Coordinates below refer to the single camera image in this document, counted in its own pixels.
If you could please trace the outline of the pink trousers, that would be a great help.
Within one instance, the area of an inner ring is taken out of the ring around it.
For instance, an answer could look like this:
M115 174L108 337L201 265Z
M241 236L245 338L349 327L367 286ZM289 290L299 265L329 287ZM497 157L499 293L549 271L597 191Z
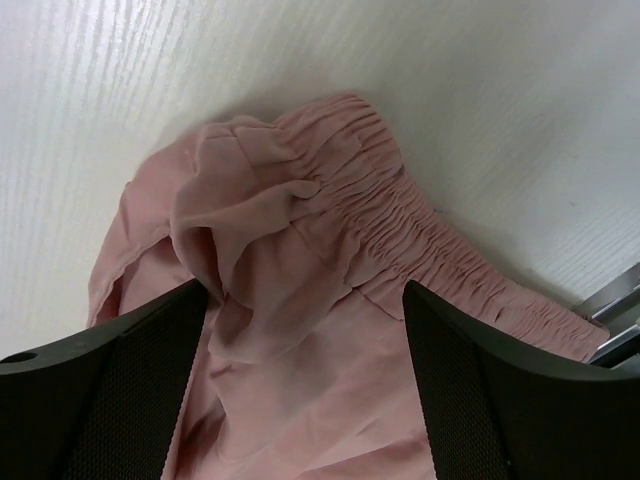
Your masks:
M402 293L588 360L605 329L504 277L428 205L356 95L202 126L127 184L90 325L196 279L210 304L166 479L431 479Z

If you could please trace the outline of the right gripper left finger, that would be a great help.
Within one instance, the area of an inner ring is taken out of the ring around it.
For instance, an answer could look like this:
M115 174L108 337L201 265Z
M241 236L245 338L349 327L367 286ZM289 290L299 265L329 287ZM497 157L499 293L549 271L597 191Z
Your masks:
M196 280L1 362L4 479L158 479L206 313Z

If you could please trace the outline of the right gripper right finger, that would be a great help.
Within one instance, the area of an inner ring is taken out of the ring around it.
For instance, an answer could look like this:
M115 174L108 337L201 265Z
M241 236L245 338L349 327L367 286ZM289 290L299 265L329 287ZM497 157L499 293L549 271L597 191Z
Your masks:
M417 282L402 302L438 478L638 477L636 373L531 346Z

